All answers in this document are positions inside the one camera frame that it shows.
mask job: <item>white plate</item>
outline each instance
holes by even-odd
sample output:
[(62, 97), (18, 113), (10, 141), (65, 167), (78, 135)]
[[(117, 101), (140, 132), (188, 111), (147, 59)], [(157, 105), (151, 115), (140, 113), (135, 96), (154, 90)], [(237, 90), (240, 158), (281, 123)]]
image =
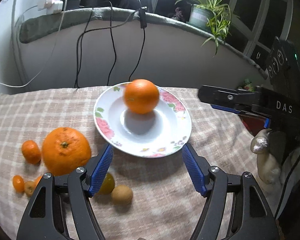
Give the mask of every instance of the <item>white plate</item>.
[(129, 111), (123, 91), (129, 82), (104, 91), (97, 99), (93, 116), (99, 133), (119, 150), (139, 157), (158, 158), (177, 152), (188, 141), (191, 119), (183, 103), (157, 87), (160, 100), (148, 114)]

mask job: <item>window sill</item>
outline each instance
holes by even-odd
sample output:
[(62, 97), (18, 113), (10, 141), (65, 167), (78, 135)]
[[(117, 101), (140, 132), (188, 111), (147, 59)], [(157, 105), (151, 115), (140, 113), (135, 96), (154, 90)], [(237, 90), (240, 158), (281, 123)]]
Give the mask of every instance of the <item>window sill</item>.
[[(83, 8), (76, 10), (69, 10), (65, 12), (64, 20), (61, 26), (61, 29), (66, 29), (75, 25), (86, 23), (89, 19), (91, 8)], [(127, 19), (132, 10), (113, 8), (113, 21), (123, 22)], [(110, 20), (110, 7), (105, 8), (94, 8), (91, 16), (91, 20)], [(21, 25), (19, 40), (21, 43), (30, 43), (42, 37), (45, 37), (51, 33), (57, 32), (60, 24), (61, 14), (52, 14), (52, 15), (43, 15), (37, 18), (32, 18), (26, 20)], [(136, 12), (129, 21), (138, 20), (139, 14)], [(204, 38), (209, 38), (212, 35), (203, 30), (195, 28), (189, 24), (179, 22), (173, 19), (169, 19), (164, 16), (157, 14), (146, 14), (146, 20), (149, 24), (158, 24), (158, 25), (168, 25), (174, 28), (182, 29), (184, 31), (193, 33), (195, 35), (202, 36)], [(246, 60), (249, 64), (255, 66), (264, 79), (267, 78), (267, 74), (256, 64), (252, 59), (233, 48), (229, 44), (223, 44), (220, 41), (221, 46), (227, 47), (233, 53), (235, 53), (240, 58)]]

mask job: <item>beige checkered blanket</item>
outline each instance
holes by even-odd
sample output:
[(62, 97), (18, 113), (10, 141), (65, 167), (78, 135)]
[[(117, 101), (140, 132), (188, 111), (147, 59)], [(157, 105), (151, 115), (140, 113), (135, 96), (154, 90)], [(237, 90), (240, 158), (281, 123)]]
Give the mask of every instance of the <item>beige checkered blanket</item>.
[[(0, 225), (12, 239), (28, 203), (17, 194), (11, 178), (19, 174), (34, 180), (47, 170), (25, 163), (20, 147), (32, 139), (40, 146), (57, 127), (72, 127), (88, 139), (92, 155), (105, 143), (93, 121), (93, 106), (106, 87), (56, 89), (0, 96)], [(197, 98), (197, 90), (167, 88), (189, 110), (192, 133), (189, 142), (211, 165), (225, 172), (256, 177), (256, 155), (249, 150), (252, 136), (235, 114), (214, 110)], [(98, 223), (107, 240), (188, 240), (201, 214), (205, 199), (194, 190), (181, 153), (165, 158), (143, 159), (115, 151), (109, 168), (116, 184), (126, 184), (134, 192), (129, 209), (118, 208), (108, 197), (90, 199)], [(231, 210), (228, 194), (218, 238), (225, 236)], [(70, 206), (65, 204), (70, 237), (78, 239)]]

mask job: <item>plate rim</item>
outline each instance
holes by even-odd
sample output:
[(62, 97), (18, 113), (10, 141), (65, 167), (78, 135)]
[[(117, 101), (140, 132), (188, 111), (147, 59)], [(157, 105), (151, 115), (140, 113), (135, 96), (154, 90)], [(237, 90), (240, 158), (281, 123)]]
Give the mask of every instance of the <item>plate rim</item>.
[(190, 119), (190, 132), (189, 132), (189, 135), (187, 135), (187, 140), (185, 140), (185, 142), (183, 143), (183, 145), (181, 146), (181, 148), (179, 149), (176, 149), (176, 150), (173, 150), (171, 153), (167, 154), (167, 155), (164, 155), (164, 156), (156, 156), (156, 157), (150, 157), (150, 156), (139, 156), (139, 155), (135, 155), (135, 154), (131, 154), (131, 153), (128, 153), (122, 149), (120, 149), (117, 145), (115, 145), (111, 140), (109, 140), (100, 130), (99, 126), (97, 125), (97, 121), (96, 121), (96, 118), (95, 118), (95, 111), (96, 111), (96, 107), (97, 107), (97, 103), (99, 101), (99, 99), (103, 96), (104, 93), (106, 93), (108, 90), (110, 89), (113, 89), (114, 87), (117, 87), (117, 86), (120, 86), (122, 84), (128, 84), (128, 83), (131, 83), (131, 82), (122, 82), (122, 83), (119, 83), (119, 84), (116, 84), (116, 85), (113, 85), (111, 87), (108, 87), (105, 91), (103, 91), (100, 96), (97, 98), (95, 104), (94, 104), (94, 107), (93, 107), (93, 112), (92, 112), (92, 116), (93, 116), (93, 121), (94, 121), (94, 124), (99, 132), (99, 134), (107, 141), (107, 143), (111, 144), (112, 147), (115, 147), (117, 148), (118, 150), (124, 152), (124, 153), (127, 153), (129, 155), (132, 155), (132, 156), (135, 156), (135, 157), (139, 157), (139, 158), (146, 158), (146, 159), (156, 159), (156, 158), (164, 158), (164, 157), (167, 157), (167, 156), (170, 156), (178, 151), (180, 151), (182, 149), (182, 147), (188, 142), (190, 136), (191, 136), (191, 132), (192, 132), (192, 121), (191, 121), (191, 116), (190, 116), (190, 113), (188, 111), (188, 109), (186, 108), (186, 106), (183, 104), (183, 102), (178, 98), (176, 97), (173, 93), (171, 93), (170, 91), (167, 91), (166, 89), (162, 88), (162, 87), (159, 87), (157, 85), (155, 85), (157, 88), (160, 88), (160, 89), (163, 89), (165, 91), (167, 91), (168, 93), (170, 93), (171, 95), (173, 95), (176, 99), (179, 100), (179, 102), (184, 106), (186, 112), (188, 113), (189, 115), (189, 119)]

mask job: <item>small orange fruit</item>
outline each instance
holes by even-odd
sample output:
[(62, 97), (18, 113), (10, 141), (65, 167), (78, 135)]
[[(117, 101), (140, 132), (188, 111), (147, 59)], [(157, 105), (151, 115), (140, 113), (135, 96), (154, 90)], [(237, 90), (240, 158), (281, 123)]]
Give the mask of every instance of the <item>small orange fruit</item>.
[(91, 158), (85, 136), (69, 127), (59, 127), (49, 133), (42, 143), (42, 159), (54, 176), (68, 174), (84, 166)]
[(13, 176), (12, 185), (16, 192), (22, 193), (25, 190), (25, 182), (20, 175)]
[(41, 152), (39, 147), (32, 140), (25, 141), (22, 144), (21, 152), (26, 161), (31, 164), (37, 164), (41, 160)]
[(149, 80), (136, 79), (126, 86), (123, 97), (130, 111), (146, 114), (157, 106), (159, 91)]
[(41, 178), (42, 178), (42, 176), (39, 176), (39, 177), (37, 177), (37, 178), (34, 180), (34, 187), (35, 187), (35, 188), (37, 187), (37, 185), (38, 185), (38, 183), (39, 183), (39, 181), (40, 181)]

